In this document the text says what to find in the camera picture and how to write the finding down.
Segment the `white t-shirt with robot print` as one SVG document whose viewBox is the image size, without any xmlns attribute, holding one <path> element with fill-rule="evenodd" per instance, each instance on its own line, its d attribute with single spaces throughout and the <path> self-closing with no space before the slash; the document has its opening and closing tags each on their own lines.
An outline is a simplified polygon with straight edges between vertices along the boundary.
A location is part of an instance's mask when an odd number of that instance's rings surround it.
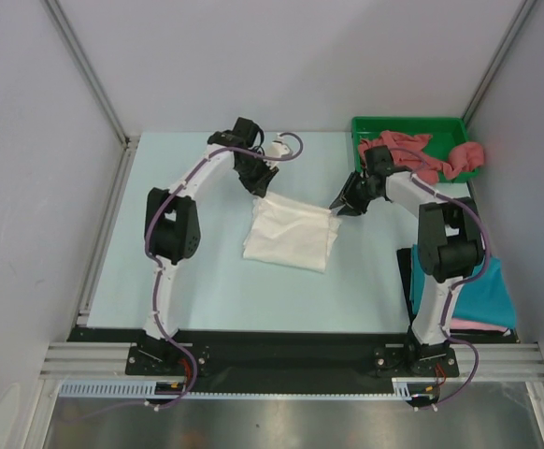
<svg viewBox="0 0 544 449">
<path fill-rule="evenodd" d="M 253 201 L 243 257 L 324 273 L 340 225 L 329 209 L 268 193 Z"/>
</svg>

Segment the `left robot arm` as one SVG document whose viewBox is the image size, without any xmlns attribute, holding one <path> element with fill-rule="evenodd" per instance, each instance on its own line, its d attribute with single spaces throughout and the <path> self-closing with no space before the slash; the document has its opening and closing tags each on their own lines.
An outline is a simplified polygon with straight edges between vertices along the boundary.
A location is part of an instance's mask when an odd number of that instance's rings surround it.
<svg viewBox="0 0 544 449">
<path fill-rule="evenodd" d="M 155 262 L 151 310 L 145 335 L 129 352 L 125 372 L 131 375 L 191 375 L 191 359 L 169 342 L 182 327 L 189 308 L 190 283 L 181 279 L 201 240 L 198 206 L 210 188 L 234 170 L 253 196 L 264 197 L 278 169 L 275 154 L 262 149 L 264 131 L 250 119 L 238 118 L 230 130 L 208 138 L 206 153 L 167 189 L 148 193 L 145 251 Z"/>
</svg>

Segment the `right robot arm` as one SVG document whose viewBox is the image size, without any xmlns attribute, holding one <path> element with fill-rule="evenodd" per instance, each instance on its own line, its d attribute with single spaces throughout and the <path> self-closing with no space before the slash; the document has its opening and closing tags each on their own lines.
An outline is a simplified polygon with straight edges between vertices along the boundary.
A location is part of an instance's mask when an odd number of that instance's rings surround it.
<svg viewBox="0 0 544 449">
<path fill-rule="evenodd" d="M 411 213 L 418 221 L 417 250 L 424 288 L 415 318 L 393 369 L 429 377 L 455 362 L 451 319 L 463 286 L 490 264 L 489 244 L 470 197 L 452 198 L 423 181 L 427 168 L 399 166 L 386 146 L 364 152 L 364 167 L 352 172 L 330 209 L 340 216 L 359 216 L 375 199 L 383 198 Z"/>
</svg>

